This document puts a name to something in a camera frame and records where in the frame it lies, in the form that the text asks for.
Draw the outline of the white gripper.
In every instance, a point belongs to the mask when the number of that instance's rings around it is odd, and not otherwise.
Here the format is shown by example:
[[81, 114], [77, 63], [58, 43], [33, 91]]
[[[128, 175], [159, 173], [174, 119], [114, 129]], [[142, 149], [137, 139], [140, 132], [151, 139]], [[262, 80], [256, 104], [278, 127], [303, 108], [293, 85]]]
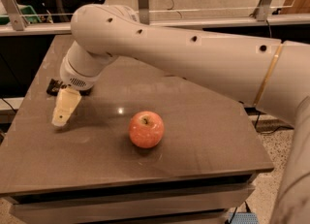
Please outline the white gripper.
[[60, 66], [60, 78], [71, 87], [61, 88], [57, 94], [51, 123], [63, 127], [81, 100], [78, 90], [93, 87], [103, 70], [117, 59], [110, 54], [98, 55], [73, 42]]

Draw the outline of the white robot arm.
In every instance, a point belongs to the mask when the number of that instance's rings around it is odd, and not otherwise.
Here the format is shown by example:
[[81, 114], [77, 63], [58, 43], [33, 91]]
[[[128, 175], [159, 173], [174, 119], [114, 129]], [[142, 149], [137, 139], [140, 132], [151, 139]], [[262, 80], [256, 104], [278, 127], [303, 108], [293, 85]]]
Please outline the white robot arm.
[[310, 224], [310, 46], [142, 24], [127, 6], [85, 5], [70, 22], [52, 123], [63, 126], [107, 65], [132, 57], [273, 115], [294, 138], [270, 224]]

